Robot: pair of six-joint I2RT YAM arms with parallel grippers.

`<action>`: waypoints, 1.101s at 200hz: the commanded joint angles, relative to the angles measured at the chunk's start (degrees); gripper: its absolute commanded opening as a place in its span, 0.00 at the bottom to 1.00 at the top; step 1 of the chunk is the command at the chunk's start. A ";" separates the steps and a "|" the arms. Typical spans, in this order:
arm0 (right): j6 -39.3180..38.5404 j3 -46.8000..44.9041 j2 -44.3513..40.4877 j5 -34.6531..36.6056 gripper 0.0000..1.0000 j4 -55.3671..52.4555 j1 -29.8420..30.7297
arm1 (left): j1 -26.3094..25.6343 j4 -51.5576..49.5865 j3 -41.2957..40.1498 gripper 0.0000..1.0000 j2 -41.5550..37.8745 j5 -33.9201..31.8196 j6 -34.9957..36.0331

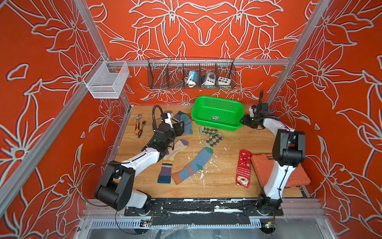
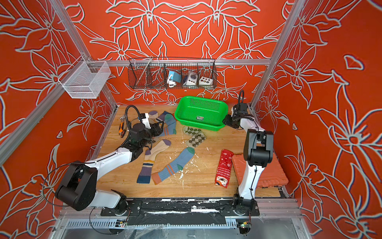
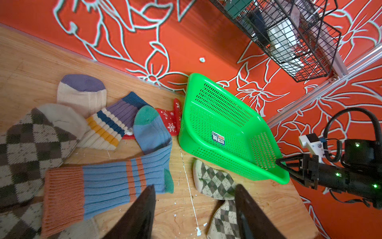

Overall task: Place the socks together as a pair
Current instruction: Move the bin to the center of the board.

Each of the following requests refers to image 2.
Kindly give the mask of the cream striped sock purple toe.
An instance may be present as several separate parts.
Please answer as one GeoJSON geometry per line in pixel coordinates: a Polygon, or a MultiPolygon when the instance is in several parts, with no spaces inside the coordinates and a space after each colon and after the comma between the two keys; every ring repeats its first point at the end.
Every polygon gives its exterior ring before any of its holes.
{"type": "Polygon", "coordinates": [[[152,167],[155,163],[156,156],[164,152],[171,146],[171,142],[167,139],[161,140],[151,149],[146,150],[141,172],[137,177],[137,183],[149,184],[151,180],[152,167]]]}

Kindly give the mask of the blue striped sock orange cuff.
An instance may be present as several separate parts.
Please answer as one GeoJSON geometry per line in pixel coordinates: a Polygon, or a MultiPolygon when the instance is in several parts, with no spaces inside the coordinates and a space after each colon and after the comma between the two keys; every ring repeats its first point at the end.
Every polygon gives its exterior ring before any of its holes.
{"type": "Polygon", "coordinates": [[[176,120],[172,114],[166,114],[164,117],[164,122],[167,125],[167,127],[163,129],[163,132],[159,135],[159,137],[173,135],[177,133],[176,120]]]}

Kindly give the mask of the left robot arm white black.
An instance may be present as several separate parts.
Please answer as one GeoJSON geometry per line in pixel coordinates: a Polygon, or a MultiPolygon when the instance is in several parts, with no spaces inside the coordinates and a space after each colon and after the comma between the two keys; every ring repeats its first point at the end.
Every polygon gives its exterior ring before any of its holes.
{"type": "Polygon", "coordinates": [[[144,147],[152,145],[153,138],[163,132],[164,122],[135,124],[130,130],[127,141],[116,151],[95,160],[69,164],[55,197],[81,211],[87,207],[109,208],[117,215],[128,210],[126,196],[116,190],[103,191],[96,188],[99,179],[114,169],[136,160],[144,147]]]}

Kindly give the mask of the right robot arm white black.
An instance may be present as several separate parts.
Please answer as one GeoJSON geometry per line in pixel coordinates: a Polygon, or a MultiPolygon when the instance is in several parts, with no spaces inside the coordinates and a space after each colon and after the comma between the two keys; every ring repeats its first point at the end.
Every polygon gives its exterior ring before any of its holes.
{"type": "Polygon", "coordinates": [[[246,207],[251,212],[255,207],[255,191],[260,176],[273,159],[274,135],[261,128],[255,117],[248,113],[247,104],[241,102],[232,107],[231,115],[227,115],[223,123],[235,129],[241,127],[246,132],[243,149],[245,171],[238,193],[234,195],[233,207],[246,207]]]}

